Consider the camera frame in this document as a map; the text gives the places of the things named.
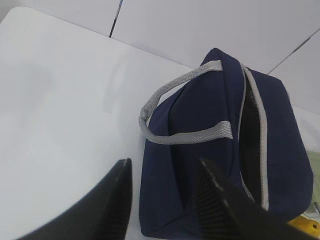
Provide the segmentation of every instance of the black plastic object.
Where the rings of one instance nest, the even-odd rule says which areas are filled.
[[[132,163],[119,160],[79,202],[19,240],[123,240],[132,205]]]
[[[313,240],[240,192],[212,160],[199,161],[193,211],[206,240]]]

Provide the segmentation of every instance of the bag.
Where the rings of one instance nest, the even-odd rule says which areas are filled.
[[[157,106],[164,93],[183,83]],[[148,237],[201,237],[192,211],[198,159],[214,161],[238,189],[283,222],[310,204],[313,174],[285,87],[219,49],[157,90],[141,109],[139,125],[147,138],[139,218]]]

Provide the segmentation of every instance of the gray zipper trim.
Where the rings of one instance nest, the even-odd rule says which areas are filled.
[[[241,102],[241,107],[240,107],[239,124],[238,124],[238,143],[239,143],[239,138],[240,138],[240,126],[241,126],[242,114],[243,114],[243,110],[244,110],[246,92],[247,92],[247,81],[246,81],[245,71],[243,68],[241,68],[241,71],[242,71],[242,75],[243,75],[243,96],[242,96],[242,102]],[[244,178],[242,177],[241,171],[240,171],[240,177],[241,177],[241,184],[242,184],[242,187],[243,187],[246,195],[248,196],[249,199],[251,199],[254,202],[255,199],[252,196],[251,192],[249,191],[247,185],[245,184],[245,181],[244,181]]]
[[[260,97],[260,93],[251,71],[240,64],[250,83],[252,93],[256,100],[256,105],[260,118],[260,177],[261,177],[261,207],[266,211],[269,209],[269,189],[268,189],[268,167],[267,167],[267,134],[268,124],[266,111]]]

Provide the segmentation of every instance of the gray webbing strap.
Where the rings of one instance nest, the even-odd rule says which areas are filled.
[[[197,144],[221,138],[233,139],[231,124],[229,121],[221,121],[217,125],[205,130],[195,132],[180,132],[171,136],[154,135],[147,127],[147,122],[154,110],[156,109],[156,107],[158,106],[160,98],[163,94],[204,73],[207,73],[209,71],[219,72],[222,70],[223,68],[220,60],[209,61],[206,64],[198,67],[197,69],[192,70],[159,88],[141,109],[139,125],[143,132],[143,135],[150,142],[162,145]]]

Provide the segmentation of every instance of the green object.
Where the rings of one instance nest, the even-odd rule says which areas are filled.
[[[312,203],[320,203],[320,153],[307,151],[308,158],[313,172],[313,194]]]

